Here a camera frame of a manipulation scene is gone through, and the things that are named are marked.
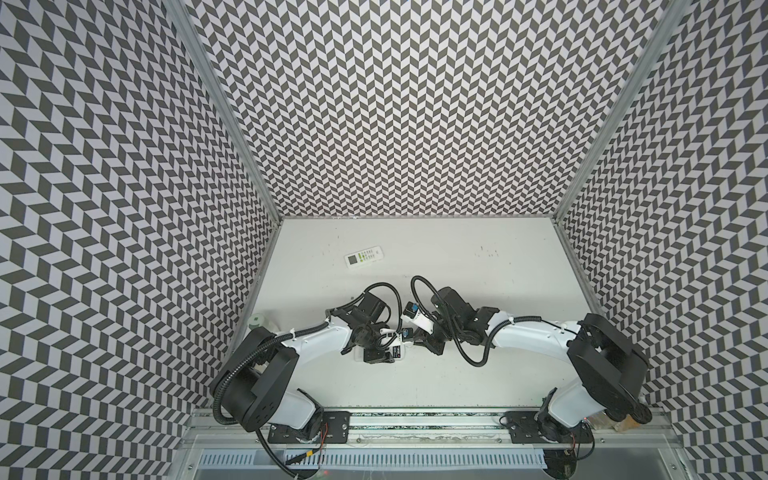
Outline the white remote with green buttons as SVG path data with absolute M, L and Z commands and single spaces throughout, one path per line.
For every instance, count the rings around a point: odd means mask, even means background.
M 384 252 L 380 246 L 374 246 L 345 254 L 343 259 L 348 268 L 357 269 L 382 261 L 384 259 Z

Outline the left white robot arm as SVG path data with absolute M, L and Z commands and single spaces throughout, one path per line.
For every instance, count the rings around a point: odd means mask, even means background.
M 284 333 L 263 326 L 251 330 L 210 383 L 214 420 L 247 432 L 268 423 L 315 432 L 323 407 L 309 394 L 289 389 L 299 367 L 355 349 L 368 364 L 389 364 L 401 357 L 403 322 L 389 327 L 395 311 L 373 294 L 377 288 L 392 293 L 396 306 L 403 308 L 392 284 L 375 282 L 347 303 L 328 309 L 315 326 Z

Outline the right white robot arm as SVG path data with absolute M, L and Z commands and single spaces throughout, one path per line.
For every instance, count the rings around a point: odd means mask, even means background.
M 431 322 L 423 343 L 434 354 L 453 344 L 466 363 L 482 368 L 492 350 L 517 349 L 554 358 L 574 371 L 574 379 L 552 388 L 532 415 L 535 434 L 543 442 L 578 442 L 585 421 L 599 413 L 614 422 L 625 418 L 640 425 L 650 422 L 650 408 L 640 399 L 650 368 L 648 357 L 606 317 L 588 313 L 580 321 L 555 323 L 495 307 L 475 309 L 453 288 L 436 289 L 415 275 L 410 288 L 418 285 L 430 291 L 434 308 L 429 310 L 415 297 L 403 313 L 411 320 Z

